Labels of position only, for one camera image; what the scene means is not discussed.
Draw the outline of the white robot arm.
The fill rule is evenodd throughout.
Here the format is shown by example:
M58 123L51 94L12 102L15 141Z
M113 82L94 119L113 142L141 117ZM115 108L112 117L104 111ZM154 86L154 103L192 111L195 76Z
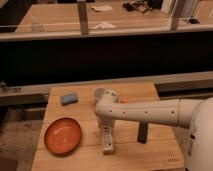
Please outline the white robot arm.
M114 120L179 126L189 129L185 171L213 171L213 97L119 103L109 89L93 91L100 128L112 138Z

